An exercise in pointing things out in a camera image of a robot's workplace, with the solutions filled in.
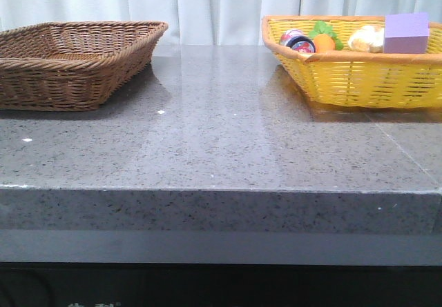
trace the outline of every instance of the yellow wicker basket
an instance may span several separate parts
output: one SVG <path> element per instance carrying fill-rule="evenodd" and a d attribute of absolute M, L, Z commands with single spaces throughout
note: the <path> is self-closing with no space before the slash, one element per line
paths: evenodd
<path fill-rule="evenodd" d="M 305 54 L 279 45 L 286 30 L 297 28 L 307 34 L 317 20 L 333 26 L 343 50 Z M 352 52 L 347 40 L 366 24 L 383 25 L 384 18 L 266 16 L 262 38 L 312 101 L 366 108 L 442 107 L 442 24 L 430 23 L 425 54 Z"/>

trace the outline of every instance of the toy fruit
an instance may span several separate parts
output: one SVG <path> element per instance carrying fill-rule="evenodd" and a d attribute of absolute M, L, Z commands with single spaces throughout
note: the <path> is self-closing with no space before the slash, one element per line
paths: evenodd
<path fill-rule="evenodd" d="M 333 26 L 328 25 L 324 21 L 317 21 L 314 29 L 309 32 L 309 37 L 313 39 L 316 52 L 324 53 L 328 50 L 342 50 L 344 45 L 333 31 Z"/>
<path fill-rule="evenodd" d="M 325 33 L 320 33 L 314 37 L 313 43 L 315 44 L 317 53 L 324 53 L 328 50 L 334 50 L 336 47 L 333 38 Z"/>

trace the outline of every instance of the white curtain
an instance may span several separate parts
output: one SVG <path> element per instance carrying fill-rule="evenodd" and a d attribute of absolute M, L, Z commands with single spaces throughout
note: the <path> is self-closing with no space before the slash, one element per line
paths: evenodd
<path fill-rule="evenodd" d="M 44 21 L 159 20 L 162 44 L 262 44 L 267 14 L 385 15 L 428 12 L 442 22 L 442 0 L 0 0 L 0 29 Z"/>

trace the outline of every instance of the gray granite countertop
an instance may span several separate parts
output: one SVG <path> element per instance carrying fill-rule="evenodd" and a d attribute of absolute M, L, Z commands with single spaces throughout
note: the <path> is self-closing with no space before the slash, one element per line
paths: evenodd
<path fill-rule="evenodd" d="M 159 46 L 99 110 L 0 111 L 0 226 L 435 234 L 441 122 L 309 103 L 263 47 Z"/>

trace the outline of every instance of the purple cube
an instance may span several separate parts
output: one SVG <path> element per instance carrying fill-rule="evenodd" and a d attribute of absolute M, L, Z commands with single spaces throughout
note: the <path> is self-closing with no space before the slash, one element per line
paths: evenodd
<path fill-rule="evenodd" d="M 428 23 L 426 12 L 387 15 L 384 53 L 425 53 L 430 35 Z"/>

